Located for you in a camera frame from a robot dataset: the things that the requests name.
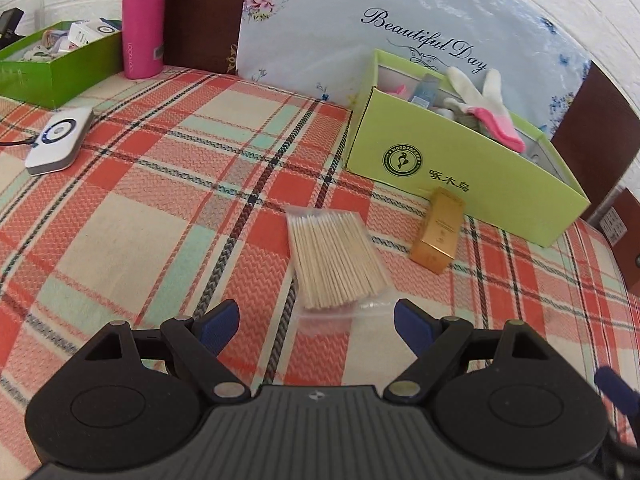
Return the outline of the dark green cardboard box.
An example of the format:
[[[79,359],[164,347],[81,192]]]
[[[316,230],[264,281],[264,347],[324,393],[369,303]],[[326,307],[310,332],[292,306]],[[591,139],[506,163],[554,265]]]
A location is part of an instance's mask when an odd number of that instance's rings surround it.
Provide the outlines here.
[[[49,110],[122,71],[122,34],[115,32],[50,61],[25,61],[38,30],[1,50],[1,95]]]

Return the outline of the floral pillow in plastic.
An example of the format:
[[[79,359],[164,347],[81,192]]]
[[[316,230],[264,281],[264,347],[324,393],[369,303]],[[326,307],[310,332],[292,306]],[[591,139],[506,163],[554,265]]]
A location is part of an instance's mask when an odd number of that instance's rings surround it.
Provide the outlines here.
[[[498,70],[506,107],[555,133],[591,66],[525,0],[244,0],[236,69],[246,79],[353,106],[375,50],[474,84]]]

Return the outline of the dark brown headboard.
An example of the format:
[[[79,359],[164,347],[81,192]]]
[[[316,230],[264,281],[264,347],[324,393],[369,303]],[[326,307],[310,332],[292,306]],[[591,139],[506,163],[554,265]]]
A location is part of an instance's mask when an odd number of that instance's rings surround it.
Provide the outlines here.
[[[227,73],[241,6],[242,0],[166,0],[165,61]],[[588,70],[552,144],[591,202],[582,214],[588,220],[608,206],[608,196],[639,153],[639,117],[597,64]]]

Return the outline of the plaid bed sheet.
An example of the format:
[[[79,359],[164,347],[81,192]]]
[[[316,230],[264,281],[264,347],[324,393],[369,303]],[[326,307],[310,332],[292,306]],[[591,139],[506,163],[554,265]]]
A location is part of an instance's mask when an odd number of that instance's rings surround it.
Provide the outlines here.
[[[576,222],[551,246],[468,219],[433,274],[407,254],[427,202],[344,171],[348,111],[229,75],[116,75],[76,104],[96,120],[70,168],[33,177],[25,140],[49,120],[1,103],[1,474],[39,465],[32,395],[103,325],[154,328],[231,298],[221,359],[251,386],[376,385],[411,361],[388,315],[315,328],[293,311],[285,205],[357,211],[401,296],[434,316],[520,318],[580,374],[639,381],[639,301],[606,239]]]

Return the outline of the small gold box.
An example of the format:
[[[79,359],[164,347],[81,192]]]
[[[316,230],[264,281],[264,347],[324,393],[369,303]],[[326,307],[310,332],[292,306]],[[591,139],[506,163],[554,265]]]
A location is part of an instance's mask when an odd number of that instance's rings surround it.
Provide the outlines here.
[[[457,253],[465,203],[446,188],[436,188],[430,202],[430,211],[411,246],[409,258],[435,274],[442,274]]]

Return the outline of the pink thermos bottle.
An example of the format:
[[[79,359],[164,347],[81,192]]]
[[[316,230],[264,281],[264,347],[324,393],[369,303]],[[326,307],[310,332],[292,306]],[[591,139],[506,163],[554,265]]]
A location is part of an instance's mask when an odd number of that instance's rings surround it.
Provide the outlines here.
[[[122,55],[129,79],[151,78],[163,67],[165,0],[122,0]]]

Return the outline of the white and pink glove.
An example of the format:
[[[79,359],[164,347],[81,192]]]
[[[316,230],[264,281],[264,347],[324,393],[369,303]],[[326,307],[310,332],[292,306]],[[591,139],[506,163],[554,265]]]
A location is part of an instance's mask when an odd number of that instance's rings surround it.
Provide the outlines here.
[[[486,136],[518,154],[525,152],[525,143],[516,132],[510,112],[504,106],[501,93],[501,76],[498,70],[490,70],[485,77],[483,91],[478,91],[469,77],[457,67],[448,67],[446,79],[457,96],[437,96],[440,80],[427,74],[413,88],[401,84],[387,91],[426,110],[450,120],[472,116],[480,124]]]

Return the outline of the light green cardboard box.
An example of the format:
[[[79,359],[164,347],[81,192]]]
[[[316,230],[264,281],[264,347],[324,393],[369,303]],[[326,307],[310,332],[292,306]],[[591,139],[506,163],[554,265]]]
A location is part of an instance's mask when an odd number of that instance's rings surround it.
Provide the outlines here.
[[[446,188],[469,216],[551,245],[590,204],[561,155],[522,118],[513,119],[525,144],[518,154],[468,124],[395,96],[429,72],[400,56],[373,53],[348,125],[345,168],[421,197]]]

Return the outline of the white round-dial device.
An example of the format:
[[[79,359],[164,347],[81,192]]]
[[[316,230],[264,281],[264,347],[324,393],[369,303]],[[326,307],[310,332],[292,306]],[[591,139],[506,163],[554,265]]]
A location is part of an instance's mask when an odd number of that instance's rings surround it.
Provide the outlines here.
[[[94,119],[93,108],[81,106],[54,113],[25,158],[31,176],[68,168],[76,159]]]

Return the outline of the brown shoe box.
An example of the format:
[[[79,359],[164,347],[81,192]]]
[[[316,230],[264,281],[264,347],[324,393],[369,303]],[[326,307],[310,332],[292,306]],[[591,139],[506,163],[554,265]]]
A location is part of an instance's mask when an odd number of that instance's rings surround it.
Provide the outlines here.
[[[608,240],[627,289],[639,295],[640,204],[628,188],[616,197],[600,219],[599,228]]]

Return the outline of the bag of cotton swabs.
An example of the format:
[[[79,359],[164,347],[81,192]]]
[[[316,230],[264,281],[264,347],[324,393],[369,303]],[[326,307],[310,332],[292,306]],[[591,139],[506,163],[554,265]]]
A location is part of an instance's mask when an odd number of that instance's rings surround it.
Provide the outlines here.
[[[303,333],[345,333],[393,310],[393,281],[358,212],[287,206],[285,218]]]

